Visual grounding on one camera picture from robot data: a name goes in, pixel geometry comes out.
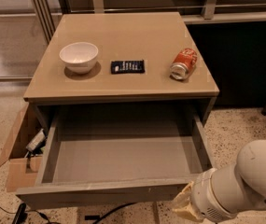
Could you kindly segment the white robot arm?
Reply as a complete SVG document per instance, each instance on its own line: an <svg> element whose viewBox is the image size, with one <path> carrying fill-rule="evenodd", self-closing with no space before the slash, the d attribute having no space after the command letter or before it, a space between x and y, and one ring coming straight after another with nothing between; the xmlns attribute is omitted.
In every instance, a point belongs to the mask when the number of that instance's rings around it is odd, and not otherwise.
<svg viewBox="0 0 266 224"><path fill-rule="evenodd" d="M266 210L266 140L243 146L236 162L199 174L173 199L172 207L179 217L215 223L251 210Z"/></svg>

